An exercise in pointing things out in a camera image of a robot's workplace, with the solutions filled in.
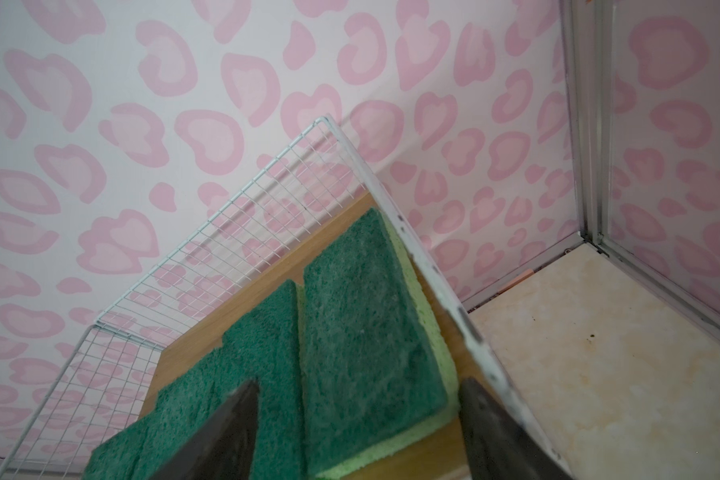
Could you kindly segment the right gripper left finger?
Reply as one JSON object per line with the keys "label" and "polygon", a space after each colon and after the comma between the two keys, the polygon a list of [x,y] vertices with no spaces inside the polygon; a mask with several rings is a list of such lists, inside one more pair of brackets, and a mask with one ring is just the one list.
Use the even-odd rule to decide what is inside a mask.
{"label": "right gripper left finger", "polygon": [[151,478],[248,479],[258,431],[259,391],[257,381],[244,381]]}

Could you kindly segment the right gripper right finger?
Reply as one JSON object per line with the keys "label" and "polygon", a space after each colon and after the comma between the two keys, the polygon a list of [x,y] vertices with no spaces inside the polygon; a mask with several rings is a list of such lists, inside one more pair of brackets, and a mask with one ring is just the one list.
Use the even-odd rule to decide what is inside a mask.
{"label": "right gripper right finger", "polygon": [[459,420],[473,479],[564,480],[570,477],[476,379],[464,379],[458,397]]}

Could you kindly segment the green sponge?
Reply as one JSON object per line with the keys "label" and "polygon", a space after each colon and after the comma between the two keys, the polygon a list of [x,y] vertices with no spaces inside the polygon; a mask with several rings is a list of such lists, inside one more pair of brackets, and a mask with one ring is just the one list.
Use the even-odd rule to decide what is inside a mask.
{"label": "green sponge", "polygon": [[222,336],[216,395],[246,380],[259,385],[252,479],[306,475],[298,332],[302,297],[301,287],[287,280]]}
{"label": "green sponge", "polygon": [[159,392],[132,479],[149,479],[208,420],[217,406],[219,355],[212,350]]}
{"label": "green sponge", "polygon": [[369,209],[304,270],[308,475],[340,479],[457,415],[458,376],[406,248]]}
{"label": "green sponge", "polygon": [[131,479],[148,428],[148,420],[140,419],[99,445],[93,451],[82,479]]}

